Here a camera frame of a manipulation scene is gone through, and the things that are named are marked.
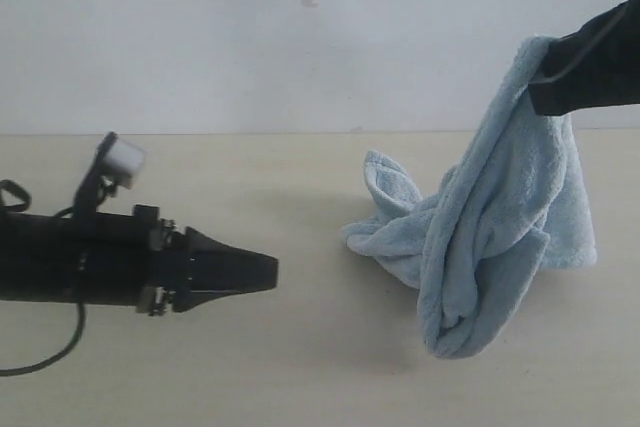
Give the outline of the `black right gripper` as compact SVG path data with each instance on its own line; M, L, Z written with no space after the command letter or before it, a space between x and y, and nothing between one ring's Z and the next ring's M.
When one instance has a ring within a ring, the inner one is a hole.
M639 103L639 4L626 1L552 41L529 83L539 116Z

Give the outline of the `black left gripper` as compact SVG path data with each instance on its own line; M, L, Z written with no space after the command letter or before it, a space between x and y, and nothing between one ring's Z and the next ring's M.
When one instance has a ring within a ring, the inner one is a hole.
M206 268L187 275L192 257L228 257L255 263L257 269ZM234 247L160 217L156 206L136 204L130 214L74 211L74 300L95 305L133 307L163 315L170 307L184 313L230 296L275 289L278 259Z

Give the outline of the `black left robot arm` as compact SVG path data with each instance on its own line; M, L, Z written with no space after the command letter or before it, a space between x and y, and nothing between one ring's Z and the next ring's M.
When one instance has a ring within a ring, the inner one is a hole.
M86 219L1 217L4 300L118 305L141 314L184 313L228 296L269 291L279 261L176 228L158 208Z

